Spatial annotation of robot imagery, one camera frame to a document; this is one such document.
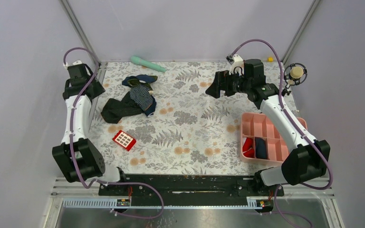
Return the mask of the black striped underwear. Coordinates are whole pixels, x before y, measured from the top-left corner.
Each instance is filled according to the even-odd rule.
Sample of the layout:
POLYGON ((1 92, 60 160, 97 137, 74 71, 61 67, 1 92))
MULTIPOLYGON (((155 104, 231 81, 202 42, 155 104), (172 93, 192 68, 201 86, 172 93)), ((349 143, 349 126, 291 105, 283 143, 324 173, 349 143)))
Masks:
POLYGON ((122 100, 116 100, 113 98, 108 99, 102 109, 101 116, 105 122, 109 124, 117 124, 123 117, 134 116, 142 113, 142 109, 130 97, 130 92, 127 92, 122 100))

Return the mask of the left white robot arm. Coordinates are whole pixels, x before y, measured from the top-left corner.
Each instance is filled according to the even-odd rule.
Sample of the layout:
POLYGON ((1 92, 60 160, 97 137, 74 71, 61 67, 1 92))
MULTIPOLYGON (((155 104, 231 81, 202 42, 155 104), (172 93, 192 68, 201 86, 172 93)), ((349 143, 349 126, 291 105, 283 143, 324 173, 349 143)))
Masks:
POLYGON ((105 89, 96 78, 90 80, 93 71, 82 61, 75 61, 67 70, 70 78, 63 92, 66 128, 61 144, 52 149, 53 158, 68 182, 110 183, 116 195, 123 195, 128 191, 128 183, 121 178, 120 169, 106 165, 102 154, 88 138, 93 100, 105 89))

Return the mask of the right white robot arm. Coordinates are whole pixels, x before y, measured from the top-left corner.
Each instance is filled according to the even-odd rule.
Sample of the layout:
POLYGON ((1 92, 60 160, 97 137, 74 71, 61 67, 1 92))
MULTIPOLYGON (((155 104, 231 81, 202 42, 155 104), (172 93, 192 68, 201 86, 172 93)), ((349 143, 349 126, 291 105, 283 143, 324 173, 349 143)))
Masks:
POLYGON ((248 99, 268 117, 288 147, 288 157, 274 168, 258 171, 253 183, 254 191, 267 195, 273 185, 305 184, 329 172, 327 160, 330 146, 325 140, 317 140, 301 126, 299 120, 287 108, 282 92, 275 84, 267 83, 264 65, 259 59, 231 59, 230 70, 217 71, 205 93, 220 98, 236 93, 246 94, 248 99))

